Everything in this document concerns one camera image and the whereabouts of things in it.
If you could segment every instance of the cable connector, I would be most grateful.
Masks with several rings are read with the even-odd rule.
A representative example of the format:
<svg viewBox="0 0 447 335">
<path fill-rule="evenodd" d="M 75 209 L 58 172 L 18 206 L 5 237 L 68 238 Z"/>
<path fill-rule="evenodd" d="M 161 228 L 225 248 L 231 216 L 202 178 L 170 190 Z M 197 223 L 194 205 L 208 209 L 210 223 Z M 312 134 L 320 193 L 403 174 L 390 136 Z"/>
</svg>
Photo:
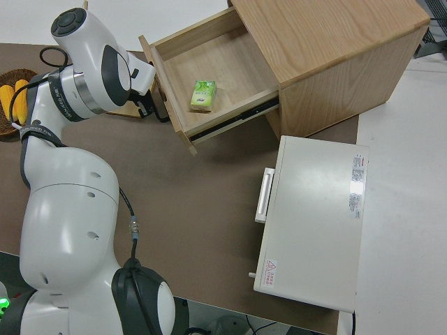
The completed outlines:
<svg viewBox="0 0 447 335">
<path fill-rule="evenodd" d="M 131 231 L 132 240 L 138 239 L 138 237 L 140 236 L 140 225 L 138 224 L 137 217 L 134 215 L 131 216 L 129 230 Z"/>
</svg>

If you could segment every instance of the cabinet top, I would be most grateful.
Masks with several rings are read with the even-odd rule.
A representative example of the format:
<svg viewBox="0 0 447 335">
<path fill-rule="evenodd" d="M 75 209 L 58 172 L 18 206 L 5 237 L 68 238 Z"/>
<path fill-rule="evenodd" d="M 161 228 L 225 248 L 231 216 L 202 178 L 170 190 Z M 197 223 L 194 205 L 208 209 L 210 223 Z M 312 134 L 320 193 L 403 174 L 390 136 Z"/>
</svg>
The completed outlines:
<svg viewBox="0 0 447 335">
<path fill-rule="evenodd" d="M 232 2 L 282 86 L 430 21 L 415 0 Z"/>
</svg>

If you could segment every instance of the green juice box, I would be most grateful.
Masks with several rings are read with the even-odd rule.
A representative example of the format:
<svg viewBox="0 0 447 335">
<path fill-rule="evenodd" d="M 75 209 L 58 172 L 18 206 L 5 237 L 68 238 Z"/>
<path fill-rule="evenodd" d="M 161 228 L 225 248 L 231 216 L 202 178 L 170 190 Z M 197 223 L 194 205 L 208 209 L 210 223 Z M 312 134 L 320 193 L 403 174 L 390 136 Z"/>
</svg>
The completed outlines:
<svg viewBox="0 0 447 335">
<path fill-rule="evenodd" d="M 191 98 L 191 109 L 198 112 L 210 112 L 216 96 L 216 82 L 196 80 Z"/>
</svg>

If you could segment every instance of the white table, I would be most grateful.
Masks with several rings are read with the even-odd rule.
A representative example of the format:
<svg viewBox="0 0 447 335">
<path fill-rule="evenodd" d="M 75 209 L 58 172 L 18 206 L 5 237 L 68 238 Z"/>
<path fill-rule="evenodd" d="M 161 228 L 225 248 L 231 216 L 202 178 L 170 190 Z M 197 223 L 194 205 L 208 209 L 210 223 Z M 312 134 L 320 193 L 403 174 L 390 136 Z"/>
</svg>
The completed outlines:
<svg viewBox="0 0 447 335">
<path fill-rule="evenodd" d="M 369 146 L 357 335 L 447 329 L 447 61 L 411 61 L 390 100 L 360 116 Z M 340 316 L 339 335 L 351 334 Z"/>
</svg>

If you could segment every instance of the green indicator light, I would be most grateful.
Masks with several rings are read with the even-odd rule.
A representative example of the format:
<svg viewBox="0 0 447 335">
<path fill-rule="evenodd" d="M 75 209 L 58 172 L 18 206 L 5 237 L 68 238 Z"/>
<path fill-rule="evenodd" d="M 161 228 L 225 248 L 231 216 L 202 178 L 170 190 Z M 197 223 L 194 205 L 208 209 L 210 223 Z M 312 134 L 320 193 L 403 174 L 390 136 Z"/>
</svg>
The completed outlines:
<svg viewBox="0 0 447 335">
<path fill-rule="evenodd" d="M 7 300 L 6 298 L 0 299 L 0 319 L 5 313 L 5 310 L 8 308 L 8 306 L 9 306 L 9 300 Z"/>
</svg>

